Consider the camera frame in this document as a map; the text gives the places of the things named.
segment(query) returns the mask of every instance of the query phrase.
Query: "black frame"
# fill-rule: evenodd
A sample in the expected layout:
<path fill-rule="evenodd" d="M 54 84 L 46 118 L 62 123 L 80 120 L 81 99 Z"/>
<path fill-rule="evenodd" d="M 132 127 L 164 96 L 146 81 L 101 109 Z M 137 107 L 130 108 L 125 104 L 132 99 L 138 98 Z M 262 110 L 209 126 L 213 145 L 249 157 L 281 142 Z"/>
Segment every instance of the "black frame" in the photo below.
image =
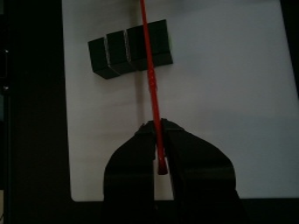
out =
<path fill-rule="evenodd" d="M 281 0 L 296 84 L 297 5 Z M 61 0 L 3 1 L 3 15 L 10 30 L 3 223 L 100 223 L 101 202 L 70 199 Z M 253 221 L 299 220 L 299 199 L 245 199 L 242 203 Z M 158 207 L 174 223 L 172 202 L 158 202 Z"/>

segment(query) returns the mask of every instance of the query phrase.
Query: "dark green block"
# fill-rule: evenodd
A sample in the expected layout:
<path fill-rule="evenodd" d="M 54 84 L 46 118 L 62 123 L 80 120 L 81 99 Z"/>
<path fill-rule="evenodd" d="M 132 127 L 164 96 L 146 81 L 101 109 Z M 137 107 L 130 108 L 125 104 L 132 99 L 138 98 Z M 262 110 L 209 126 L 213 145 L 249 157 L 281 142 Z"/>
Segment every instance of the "dark green block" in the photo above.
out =
<path fill-rule="evenodd" d="M 109 66 L 117 73 L 126 74 L 136 70 L 128 62 L 124 31 L 117 31 L 106 35 L 106 51 Z"/>
<path fill-rule="evenodd" d="M 156 67 L 173 63 L 165 20 L 148 24 L 153 65 Z M 137 70 L 146 69 L 144 27 L 138 25 L 126 29 L 130 63 Z"/>
<path fill-rule="evenodd" d="M 117 77 L 118 73 L 116 73 L 108 66 L 104 38 L 97 38 L 88 42 L 88 52 L 93 73 L 100 75 L 104 79 Z"/>

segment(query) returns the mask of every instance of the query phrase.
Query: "red line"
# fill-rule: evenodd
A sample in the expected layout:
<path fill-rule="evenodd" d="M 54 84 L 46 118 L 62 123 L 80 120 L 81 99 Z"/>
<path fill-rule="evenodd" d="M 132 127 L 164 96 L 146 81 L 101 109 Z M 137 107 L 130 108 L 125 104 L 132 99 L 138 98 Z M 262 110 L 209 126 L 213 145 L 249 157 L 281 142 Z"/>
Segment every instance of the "red line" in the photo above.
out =
<path fill-rule="evenodd" d="M 145 45 L 145 56 L 146 56 L 146 80 L 152 100 L 152 111 L 153 111 L 153 126 L 156 134 L 156 148 L 157 148 L 157 173 L 158 175 L 166 174 L 166 164 L 164 160 L 164 140 L 162 140 L 162 128 L 158 113 L 158 103 L 156 96 L 156 79 L 154 79 L 154 64 L 152 57 L 150 41 L 148 34 L 148 26 L 145 19 L 145 1 L 140 0 L 142 21 L 144 21 L 144 45 Z"/>

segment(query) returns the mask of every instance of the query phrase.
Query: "black block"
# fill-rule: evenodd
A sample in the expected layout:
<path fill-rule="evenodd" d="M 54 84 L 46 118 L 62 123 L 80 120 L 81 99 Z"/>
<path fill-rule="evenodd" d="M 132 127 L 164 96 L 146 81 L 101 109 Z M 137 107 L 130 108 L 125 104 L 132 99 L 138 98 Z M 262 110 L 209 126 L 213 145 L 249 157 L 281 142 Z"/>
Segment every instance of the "black block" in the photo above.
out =
<path fill-rule="evenodd" d="M 156 67 L 173 63 L 165 20 L 148 24 L 153 65 Z M 137 70 L 146 69 L 144 27 L 126 29 L 130 63 Z"/>
<path fill-rule="evenodd" d="M 128 62 L 126 37 L 124 31 L 106 35 L 108 63 L 118 74 L 132 73 L 136 69 Z"/>
<path fill-rule="evenodd" d="M 104 38 L 97 38 L 88 42 L 88 52 L 93 73 L 100 75 L 104 79 L 117 77 L 118 73 L 113 71 L 108 66 L 108 56 Z"/>

